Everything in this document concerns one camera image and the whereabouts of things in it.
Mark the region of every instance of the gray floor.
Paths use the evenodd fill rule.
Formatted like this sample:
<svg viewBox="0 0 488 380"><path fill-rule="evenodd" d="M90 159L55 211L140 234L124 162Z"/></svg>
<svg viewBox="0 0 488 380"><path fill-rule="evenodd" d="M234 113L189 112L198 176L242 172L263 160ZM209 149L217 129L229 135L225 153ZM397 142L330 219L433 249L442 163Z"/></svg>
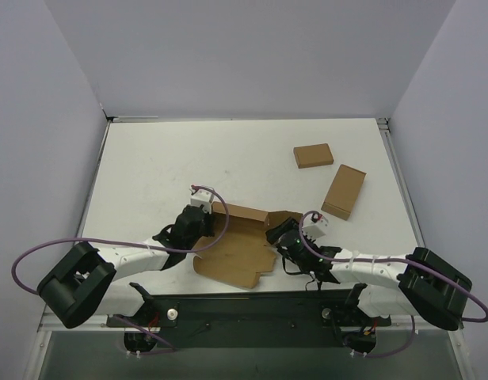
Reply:
<svg viewBox="0 0 488 380"><path fill-rule="evenodd" d="M376 351L400 346L407 332L379 333ZM422 331L389 359L352 359L345 348L187 349L126 358L122 332L54 332L40 379L461 379L448 334Z"/></svg>

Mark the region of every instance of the black motor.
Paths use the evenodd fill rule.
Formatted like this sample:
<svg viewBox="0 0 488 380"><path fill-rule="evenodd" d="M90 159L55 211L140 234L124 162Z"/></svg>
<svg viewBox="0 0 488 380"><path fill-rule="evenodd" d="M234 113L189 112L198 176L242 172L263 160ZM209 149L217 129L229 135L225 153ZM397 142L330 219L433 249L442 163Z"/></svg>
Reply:
<svg viewBox="0 0 488 380"><path fill-rule="evenodd" d="M299 223L294 218L288 218L278 227L265 233L267 242L276 247L283 257L283 269L291 276L313 275L317 281L327 283L339 283L331 274L332 264L328 260L320 259L310 253L300 240ZM307 244L317 253L328 258L334 258L341 251L339 247L318 247L314 241L304 235ZM287 272L285 259L299 267L299 272Z"/></svg>
<svg viewBox="0 0 488 380"><path fill-rule="evenodd" d="M174 224L169 224L161 232L153 236L166 248L191 249L202 236L214 236L214 216L201 207L186 206L177 216ZM170 254L163 265L162 271L172 268L186 258L186 253Z"/></svg>

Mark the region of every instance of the cardboard flap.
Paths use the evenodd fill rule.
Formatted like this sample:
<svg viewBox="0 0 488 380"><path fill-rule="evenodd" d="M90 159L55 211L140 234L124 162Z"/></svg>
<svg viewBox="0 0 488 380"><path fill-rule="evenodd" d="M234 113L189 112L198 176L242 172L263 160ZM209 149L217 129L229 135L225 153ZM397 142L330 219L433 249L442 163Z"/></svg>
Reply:
<svg viewBox="0 0 488 380"><path fill-rule="evenodd" d="M215 237L200 239L200 246L214 241ZM255 272L272 272L276 254L261 241L256 241L246 234L228 231L213 248L199 253L202 259L218 260L221 265Z"/></svg>
<svg viewBox="0 0 488 380"><path fill-rule="evenodd" d="M256 287L260 279L260 273L228 266L219 259L200 259L195 256L193 268L199 275L248 289Z"/></svg>
<svg viewBox="0 0 488 380"><path fill-rule="evenodd" d="M271 228L275 228L279 226L282 222L284 222L288 218L294 218L297 222L300 222L300 218L302 218L302 214L299 212L291 212L291 211L274 211L269 212L269 224L266 226L267 230Z"/></svg>
<svg viewBox="0 0 488 380"><path fill-rule="evenodd" d="M236 206L234 204L227 204L228 212L230 216L237 218L257 220L259 222L265 222L267 220L267 211L257 210L255 208L248 208L243 206ZM225 209L220 202L214 202L212 204L212 212L216 214L225 214Z"/></svg>

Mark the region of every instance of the cardboard box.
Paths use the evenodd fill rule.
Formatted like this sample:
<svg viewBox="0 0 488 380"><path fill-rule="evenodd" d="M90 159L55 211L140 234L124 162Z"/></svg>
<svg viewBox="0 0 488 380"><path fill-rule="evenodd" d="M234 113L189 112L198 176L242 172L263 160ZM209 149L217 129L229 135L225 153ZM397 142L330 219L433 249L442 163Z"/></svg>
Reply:
<svg viewBox="0 0 488 380"><path fill-rule="evenodd" d="M293 154L299 169L332 165L334 163L329 144L298 146L293 148Z"/></svg>
<svg viewBox="0 0 488 380"><path fill-rule="evenodd" d="M300 220L302 214L289 211L267 212L228 204L230 224L217 245L200 252L193 259L199 275L236 287L256 287L262 273L272 272L276 253L265 239L265 231L279 226L286 218ZM210 244L223 230L225 210L221 203L212 204L215 236L203 237L197 248Z"/></svg>
<svg viewBox="0 0 488 380"><path fill-rule="evenodd" d="M348 220L355 205L360 188L364 183L365 173L346 165L339 166L336 177L325 197L322 210Z"/></svg>

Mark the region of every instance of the screw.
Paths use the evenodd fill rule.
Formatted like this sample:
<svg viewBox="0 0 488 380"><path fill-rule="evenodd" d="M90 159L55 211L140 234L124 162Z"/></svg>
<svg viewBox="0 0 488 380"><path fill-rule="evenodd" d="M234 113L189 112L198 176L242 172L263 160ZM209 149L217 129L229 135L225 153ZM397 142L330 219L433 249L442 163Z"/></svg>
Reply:
<svg viewBox="0 0 488 380"><path fill-rule="evenodd" d="M325 309L322 310L322 318L323 319L330 319L330 312L332 310L330 310L328 307L326 307Z"/></svg>
<svg viewBox="0 0 488 380"><path fill-rule="evenodd" d="M179 312L175 309L168 309L168 311L166 312L166 317L171 321L175 321L178 315Z"/></svg>

